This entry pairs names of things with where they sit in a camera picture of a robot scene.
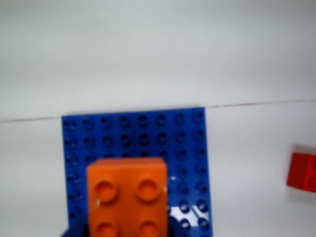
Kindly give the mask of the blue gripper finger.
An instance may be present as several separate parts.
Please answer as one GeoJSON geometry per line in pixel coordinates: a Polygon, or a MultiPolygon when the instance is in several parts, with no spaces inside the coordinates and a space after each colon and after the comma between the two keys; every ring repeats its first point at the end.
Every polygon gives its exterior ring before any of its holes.
{"type": "Polygon", "coordinates": [[[168,217],[168,237],[180,237],[181,226],[174,217],[168,217]]]}
{"type": "Polygon", "coordinates": [[[89,237],[89,225],[87,218],[81,218],[70,225],[61,237],[89,237]]]}

